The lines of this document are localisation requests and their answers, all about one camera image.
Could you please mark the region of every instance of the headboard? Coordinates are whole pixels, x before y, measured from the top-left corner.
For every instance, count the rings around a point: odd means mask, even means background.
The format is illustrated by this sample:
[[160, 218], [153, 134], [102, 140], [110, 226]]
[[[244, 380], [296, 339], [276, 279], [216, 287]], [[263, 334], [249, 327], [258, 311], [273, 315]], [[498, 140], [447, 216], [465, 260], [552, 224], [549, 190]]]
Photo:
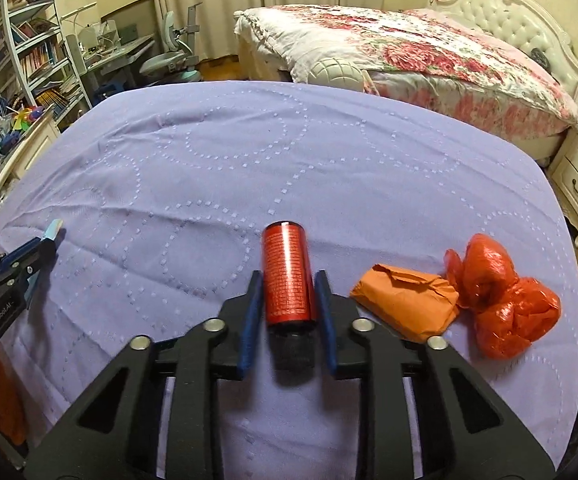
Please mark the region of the headboard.
[[578, 58], [571, 38], [534, 0], [431, 0], [431, 8], [459, 16], [529, 55], [540, 49], [553, 77], [578, 103]]

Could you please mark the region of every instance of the drawer handle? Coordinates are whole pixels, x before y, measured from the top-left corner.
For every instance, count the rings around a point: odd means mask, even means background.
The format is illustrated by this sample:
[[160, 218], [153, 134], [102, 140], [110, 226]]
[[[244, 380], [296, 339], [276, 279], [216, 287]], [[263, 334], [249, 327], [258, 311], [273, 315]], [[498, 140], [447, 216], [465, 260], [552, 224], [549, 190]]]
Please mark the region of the drawer handle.
[[571, 182], [573, 183], [573, 190], [578, 193], [578, 190], [576, 189], [576, 180], [573, 179]]

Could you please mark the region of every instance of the floral bedspread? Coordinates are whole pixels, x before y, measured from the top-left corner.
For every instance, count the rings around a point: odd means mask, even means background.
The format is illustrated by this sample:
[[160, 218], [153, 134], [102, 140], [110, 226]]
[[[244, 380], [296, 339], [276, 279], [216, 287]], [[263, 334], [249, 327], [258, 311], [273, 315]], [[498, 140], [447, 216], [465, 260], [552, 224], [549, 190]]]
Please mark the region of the floral bedspread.
[[367, 70], [365, 91], [418, 105], [507, 140], [558, 134], [578, 107], [513, 46], [430, 9], [387, 12], [290, 5], [245, 10], [260, 49], [280, 56], [295, 82], [325, 57]]

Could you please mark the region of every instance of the silver screw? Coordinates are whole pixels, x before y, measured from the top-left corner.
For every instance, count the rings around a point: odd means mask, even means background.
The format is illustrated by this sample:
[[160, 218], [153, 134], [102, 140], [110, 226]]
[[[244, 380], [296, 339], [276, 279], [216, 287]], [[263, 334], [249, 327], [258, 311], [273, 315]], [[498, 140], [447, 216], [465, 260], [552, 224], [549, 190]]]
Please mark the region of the silver screw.
[[374, 324], [371, 319], [367, 319], [366, 317], [359, 317], [358, 319], [354, 319], [354, 322], [351, 324], [354, 327], [354, 330], [358, 332], [370, 332], [373, 330]]
[[434, 350], [444, 350], [449, 346], [444, 337], [439, 335], [432, 335], [429, 339], [427, 339], [427, 344], [429, 345], [429, 348]]
[[151, 341], [146, 335], [137, 335], [129, 342], [129, 346], [134, 350], [146, 350]]
[[207, 332], [220, 332], [224, 328], [224, 321], [217, 317], [212, 317], [203, 323], [203, 328]]

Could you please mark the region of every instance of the bed sheet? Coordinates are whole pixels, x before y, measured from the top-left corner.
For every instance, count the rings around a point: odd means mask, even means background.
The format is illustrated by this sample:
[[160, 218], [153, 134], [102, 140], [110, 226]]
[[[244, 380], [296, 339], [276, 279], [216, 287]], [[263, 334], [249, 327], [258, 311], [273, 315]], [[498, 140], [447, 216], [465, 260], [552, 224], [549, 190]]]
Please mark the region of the bed sheet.
[[[555, 463], [578, 408], [578, 270], [536, 164], [422, 108], [317, 86], [220, 82], [124, 92], [74, 123], [0, 208], [0, 252], [64, 240], [40, 297], [2, 341], [39, 437], [129, 339], [183, 335], [242, 294], [260, 232], [300, 222], [313, 270], [348, 294], [376, 262], [442, 272], [485, 232], [562, 298], [519, 358], [483, 359], [467, 319], [446, 336]], [[226, 478], [354, 477], [357, 384], [317, 368], [287, 387], [263, 337], [253, 373], [220, 385]]]
[[578, 120], [573, 99], [527, 55], [435, 10], [291, 5], [238, 14], [236, 33], [264, 60], [282, 59], [294, 82], [333, 57], [368, 71], [374, 85], [365, 91], [506, 140], [557, 135]]

